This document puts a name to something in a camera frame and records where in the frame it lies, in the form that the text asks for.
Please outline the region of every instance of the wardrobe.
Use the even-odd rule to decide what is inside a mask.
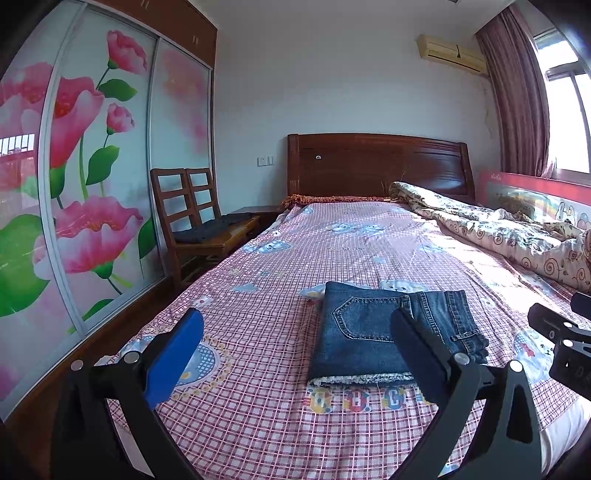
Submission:
[[[212,167],[216,35],[184,0],[65,0],[0,80],[3,419],[164,278],[149,172]]]

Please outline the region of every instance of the wooden headboard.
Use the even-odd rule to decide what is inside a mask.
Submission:
[[[474,202],[465,143],[403,135],[292,134],[287,144],[288,194],[387,197],[390,184],[401,180]]]

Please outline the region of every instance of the red curtain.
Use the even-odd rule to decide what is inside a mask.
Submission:
[[[514,5],[477,34],[495,92],[501,133],[501,170],[550,177],[550,113],[545,77],[533,38]]]

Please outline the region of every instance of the pink plaid bed sheet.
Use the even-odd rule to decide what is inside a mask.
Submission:
[[[170,330],[192,305],[202,311],[199,378],[177,386],[157,411],[205,478],[386,479],[431,422],[437,407],[416,388],[307,385],[320,314],[300,291],[329,280],[463,289],[490,341],[489,364],[524,363],[541,429],[577,398],[548,378],[552,344],[527,325],[528,309],[539,302],[588,326],[570,311],[571,289],[460,241],[401,205],[295,207],[134,337]],[[475,404],[447,469],[461,462],[482,407]],[[112,411],[126,427],[116,403]]]

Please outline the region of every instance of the wooden cabinet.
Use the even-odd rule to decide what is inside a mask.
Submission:
[[[115,8],[130,17],[153,26],[164,10],[165,0],[99,0],[100,3]]]
[[[136,18],[213,67],[217,28],[186,0],[99,0]]]
[[[213,67],[216,57],[217,28],[186,0],[169,0],[170,12],[167,23],[174,28],[165,28],[163,33],[182,45],[197,58]]]

